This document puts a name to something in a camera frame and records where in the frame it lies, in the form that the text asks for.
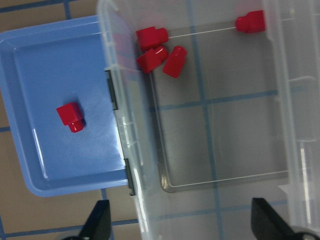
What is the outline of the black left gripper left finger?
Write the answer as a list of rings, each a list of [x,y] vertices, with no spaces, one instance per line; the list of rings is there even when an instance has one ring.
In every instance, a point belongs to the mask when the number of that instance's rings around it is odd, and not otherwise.
[[[109,200],[98,200],[83,225],[80,240],[109,240],[111,236],[111,210]]]

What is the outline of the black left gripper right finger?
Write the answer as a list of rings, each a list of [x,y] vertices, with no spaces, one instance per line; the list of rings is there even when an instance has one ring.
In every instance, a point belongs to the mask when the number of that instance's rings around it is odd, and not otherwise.
[[[264,198],[254,197],[251,200],[250,227],[257,240],[289,240],[295,235]]]

